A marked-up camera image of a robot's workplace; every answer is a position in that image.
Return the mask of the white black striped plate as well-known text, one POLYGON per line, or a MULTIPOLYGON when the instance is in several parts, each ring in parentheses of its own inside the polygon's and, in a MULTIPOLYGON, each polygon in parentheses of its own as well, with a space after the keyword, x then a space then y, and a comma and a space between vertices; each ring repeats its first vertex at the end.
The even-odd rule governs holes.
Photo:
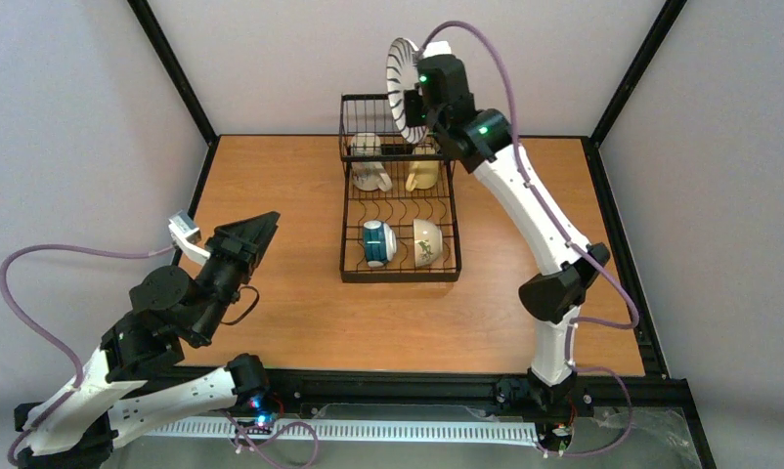
POLYGON ((426 127, 408 124, 406 120, 407 91, 415 89, 417 69, 415 56, 418 52, 413 41, 398 37, 389 47, 386 59, 386 86, 389 109, 393 123, 401 136, 410 144, 419 144, 426 136, 426 127))

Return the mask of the yellow mug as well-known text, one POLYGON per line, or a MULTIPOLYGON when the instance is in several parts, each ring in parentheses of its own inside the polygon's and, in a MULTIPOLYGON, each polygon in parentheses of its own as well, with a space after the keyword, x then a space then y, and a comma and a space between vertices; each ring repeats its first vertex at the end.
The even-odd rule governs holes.
POLYGON ((413 160, 405 182, 407 192, 431 190, 438 182, 441 162, 435 159, 413 160))

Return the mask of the white floral mug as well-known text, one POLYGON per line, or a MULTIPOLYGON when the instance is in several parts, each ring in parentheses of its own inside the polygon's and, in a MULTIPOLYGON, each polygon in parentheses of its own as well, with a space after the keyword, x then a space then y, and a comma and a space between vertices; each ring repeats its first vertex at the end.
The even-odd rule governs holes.
MULTIPOLYGON (((381 139, 374 133, 357 133, 349 140, 352 156, 382 156, 381 139)), ((379 161, 353 161, 352 183, 360 191, 389 192, 393 183, 384 165, 379 161)))

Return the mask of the black wire dish rack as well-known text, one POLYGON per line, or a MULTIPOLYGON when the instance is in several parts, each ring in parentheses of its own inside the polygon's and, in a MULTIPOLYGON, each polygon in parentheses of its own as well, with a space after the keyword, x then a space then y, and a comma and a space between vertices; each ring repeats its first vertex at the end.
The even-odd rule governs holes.
POLYGON ((338 125, 339 156, 343 166, 344 191, 339 271, 345 283, 454 282, 461 271, 461 250, 454 191, 455 165, 440 153, 431 136, 412 145, 398 132, 387 96, 344 94, 340 98, 338 125), (357 133, 374 133, 381 139, 382 156, 352 156, 349 140, 357 133), (405 182, 413 160, 441 162, 437 184, 427 191, 407 192, 405 182), (358 190, 352 183, 353 161, 379 161, 393 187, 389 192, 358 190), (414 265, 415 218, 429 220, 443 232, 443 254, 431 266, 414 265), (362 226, 369 220, 387 223, 394 231, 398 248, 384 267, 371 269, 366 262, 362 226))

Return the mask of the white bowl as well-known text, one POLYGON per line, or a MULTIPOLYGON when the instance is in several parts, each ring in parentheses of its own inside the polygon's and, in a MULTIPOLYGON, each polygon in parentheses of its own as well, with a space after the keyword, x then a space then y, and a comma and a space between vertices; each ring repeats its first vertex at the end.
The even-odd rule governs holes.
POLYGON ((443 254, 443 232, 433 222, 415 218, 414 230, 414 265, 417 268, 431 266, 443 254))

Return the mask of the dark teal spotted bowl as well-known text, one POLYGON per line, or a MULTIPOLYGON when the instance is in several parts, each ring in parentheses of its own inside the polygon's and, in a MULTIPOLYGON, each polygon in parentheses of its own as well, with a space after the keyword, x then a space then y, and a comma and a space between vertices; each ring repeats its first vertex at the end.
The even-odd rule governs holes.
POLYGON ((362 237, 365 259, 371 269, 384 267, 394 259, 397 237, 387 223, 379 220, 364 222, 362 237))

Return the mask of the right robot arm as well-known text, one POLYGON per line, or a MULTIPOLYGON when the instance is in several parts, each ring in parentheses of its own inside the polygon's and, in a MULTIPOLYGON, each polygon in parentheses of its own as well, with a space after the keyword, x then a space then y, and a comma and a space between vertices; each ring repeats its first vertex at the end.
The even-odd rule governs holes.
POLYGON ((568 325, 578 317, 587 291, 610 252, 575 229, 541 183, 524 147, 514 142, 507 117, 475 104, 463 62, 453 54, 419 57, 406 97, 406 118, 433 131, 445 155, 458 160, 499 202, 529 245, 538 273, 518 296, 535 319, 531 374, 548 387, 573 373, 568 325))

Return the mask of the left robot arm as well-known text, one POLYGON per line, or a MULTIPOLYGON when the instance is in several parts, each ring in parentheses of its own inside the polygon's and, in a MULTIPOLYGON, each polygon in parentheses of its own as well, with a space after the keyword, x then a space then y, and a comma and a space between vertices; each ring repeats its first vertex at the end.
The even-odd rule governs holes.
POLYGON ((129 312, 103 334, 90 359, 70 355, 72 378, 48 400, 15 408, 9 462, 18 468, 98 468, 150 430, 266 395, 267 372, 250 354, 160 391, 151 383, 183 359, 185 347, 211 344, 249 286, 279 218, 267 212, 218 226, 202 239, 186 212, 171 216, 171 245, 197 263, 199 273, 167 265, 133 287, 129 312))

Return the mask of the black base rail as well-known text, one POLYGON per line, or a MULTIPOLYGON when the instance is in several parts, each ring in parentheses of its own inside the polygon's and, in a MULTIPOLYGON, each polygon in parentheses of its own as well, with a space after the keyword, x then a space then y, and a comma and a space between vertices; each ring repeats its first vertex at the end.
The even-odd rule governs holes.
POLYGON ((620 380, 581 374, 562 391, 545 393, 529 374, 265 371, 272 391, 289 412, 309 415, 328 404, 465 405, 496 415, 565 416, 574 407, 590 414, 599 406, 685 407, 692 403, 684 380, 655 376, 620 380))

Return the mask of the black enclosure frame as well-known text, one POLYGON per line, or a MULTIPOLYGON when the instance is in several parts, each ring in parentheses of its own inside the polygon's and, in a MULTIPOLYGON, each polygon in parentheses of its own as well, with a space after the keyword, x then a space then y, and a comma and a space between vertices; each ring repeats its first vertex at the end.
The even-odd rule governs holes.
MULTIPOLYGON (((616 202, 610 190, 610 184, 599 149, 612 129, 617 117, 621 114, 629 97, 632 95, 639 79, 651 63, 651 60, 662 45, 663 40, 667 37, 684 5, 685 4, 682 1, 667 1, 661 6, 656 19, 650 26, 642 44, 634 55, 622 81, 614 92, 607 108, 601 114, 595 129, 589 136, 581 138, 583 152, 587 160, 587 167, 595 190, 599 211, 603 219, 604 228, 609 236, 610 249, 614 254, 622 285, 629 290, 632 300, 639 308, 640 323, 638 327, 634 329, 633 333, 638 346, 639 355, 645 367, 644 376, 669 379, 673 378, 666 365, 664 354, 657 338, 654 322, 644 298, 638 272, 633 264, 631 249, 625 230, 622 227, 616 202)), ((208 151, 200 170, 196 189, 189 206, 189 212, 194 214, 196 213, 204 185, 210 173, 214 156, 219 149, 221 138, 211 126, 207 114, 202 109, 202 106, 196 97, 196 93, 191 86, 187 75, 180 66, 170 43, 165 37, 149 2, 132 1, 129 6, 139 25, 146 33, 155 53, 161 61, 165 71, 168 73, 171 82, 179 92, 198 131, 208 145, 208 151)), ((686 418, 686 428, 690 433, 694 455, 698 458, 703 467, 715 467, 716 464, 709 448, 693 397, 690 405, 681 408, 683 409, 686 418)))

